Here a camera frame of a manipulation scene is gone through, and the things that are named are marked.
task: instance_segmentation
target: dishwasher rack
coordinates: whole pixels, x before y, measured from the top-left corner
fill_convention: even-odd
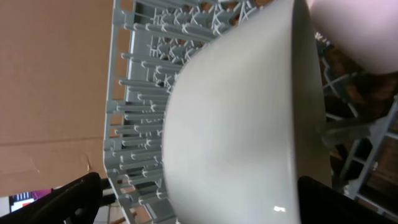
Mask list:
[[[128,223],[136,223],[131,208],[140,206],[152,219],[148,223],[179,223],[163,181],[161,139],[167,100],[180,69],[197,51],[258,10],[246,0],[234,4],[136,0],[132,11],[125,11],[120,0],[114,1],[104,166]],[[121,54],[120,28],[131,35],[129,52]],[[128,60],[123,78],[115,74],[117,57]],[[116,81],[126,87],[123,100],[114,99]],[[116,114],[123,116],[122,125],[112,125]]]

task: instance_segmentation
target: cardboard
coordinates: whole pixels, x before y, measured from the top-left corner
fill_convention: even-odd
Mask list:
[[[112,0],[0,1],[0,196],[91,171],[106,177],[112,8]],[[129,32],[119,39],[127,51]],[[126,63],[118,62],[120,74]]]

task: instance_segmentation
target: dish rack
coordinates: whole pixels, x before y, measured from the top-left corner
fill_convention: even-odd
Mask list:
[[[167,100],[181,68],[197,51],[258,10],[246,0],[135,0],[133,10],[125,11],[114,0],[104,166],[128,223],[136,223],[131,209],[140,206],[152,219],[148,223],[179,223],[162,169]],[[131,35],[129,52],[122,54],[120,28]],[[115,74],[117,57],[128,60],[123,78]],[[116,81],[126,87],[123,100],[114,99]],[[123,116],[122,125],[112,125],[115,114]]]

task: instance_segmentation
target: black object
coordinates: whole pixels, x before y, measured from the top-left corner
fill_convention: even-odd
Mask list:
[[[300,201],[300,216],[303,224],[394,223],[319,183],[311,177],[305,176],[299,178],[298,198]]]
[[[100,206],[113,203],[114,195],[103,197],[109,188],[107,179],[91,172],[37,201],[0,218],[0,223],[61,224],[93,223]]]

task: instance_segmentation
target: white object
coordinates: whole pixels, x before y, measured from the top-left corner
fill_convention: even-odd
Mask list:
[[[164,126],[182,223],[300,223],[297,179],[330,185],[325,109],[303,1],[279,0],[183,68]]]

